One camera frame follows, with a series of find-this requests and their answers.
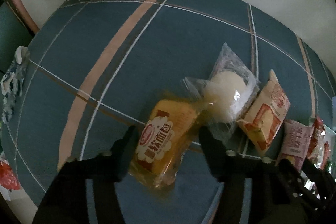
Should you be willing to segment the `orange soft bread packet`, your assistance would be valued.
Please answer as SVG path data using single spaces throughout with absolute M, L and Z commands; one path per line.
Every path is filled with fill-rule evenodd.
M 142 128 L 130 174 L 152 189 L 173 185 L 183 154 L 204 121 L 203 114 L 202 100 L 177 96 L 157 100 Z

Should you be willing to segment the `clear wrapped white bun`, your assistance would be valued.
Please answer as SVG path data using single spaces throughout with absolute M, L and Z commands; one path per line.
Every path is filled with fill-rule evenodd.
M 215 139 L 227 143 L 256 98 L 259 80 L 225 43 L 208 79 L 183 79 Z

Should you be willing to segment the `blue plaid tablecloth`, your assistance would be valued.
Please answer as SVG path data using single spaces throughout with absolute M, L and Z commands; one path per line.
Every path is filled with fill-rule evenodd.
M 241 131 L 235 179 L 220 184 L 198 144 L 173 188 L 151 191 L 127 174 L 112 182 L 104 155 L 164 96 L 185 97 L 186 76 L 208 77 L 223 44 L 264 83 L 273 69 L 289 117 L 317 111 L 331 125 L 335 79 L 290 29 L 240 0 L 70 0 L 29 45 L 2 143 L 36 223 L 335 223 L 335 202 L 292 188 L 296 175 L 257 158 Z

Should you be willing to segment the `crumpled patterned paper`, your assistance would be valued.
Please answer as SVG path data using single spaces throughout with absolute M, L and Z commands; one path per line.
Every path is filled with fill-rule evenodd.
M 19 46 L 15 51 L 9 69 L 1 79 L 1 92 L 3 95 L 2 121 L 4 124 L 8 124 L 11 120 L 17 98 L 22 95 L 23 83 L 25 81 L 29 61 L 29 49 L 24 46 Z

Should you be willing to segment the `beige toast bread packet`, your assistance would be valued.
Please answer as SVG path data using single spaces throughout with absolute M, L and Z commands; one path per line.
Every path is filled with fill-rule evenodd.
M 290 108 L 290 101 L 274 71 L 238 126 L 245 132 L 259 155 L 265 155 Z

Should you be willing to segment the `red peanut snack bag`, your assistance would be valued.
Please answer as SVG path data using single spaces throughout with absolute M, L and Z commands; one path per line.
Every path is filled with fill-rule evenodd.
M 307 158 L 314 165 L 320 167 L 322 165 L 323 154 L 325 150 L 324 137 L 326 135 L 326 131 L 323 121 L 319 116 L 316 116 L 313 127 L 314 130 L 311 136 Z

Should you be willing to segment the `pink snack packet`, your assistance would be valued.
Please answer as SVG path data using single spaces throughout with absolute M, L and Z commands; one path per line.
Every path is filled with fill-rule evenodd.
M 294 120 L 285 120 L 285 137 L 276 165 L 282 159 L 288 159 L 296 170 L 300 171 L 306 159 L 314 127 L 306 126 Z

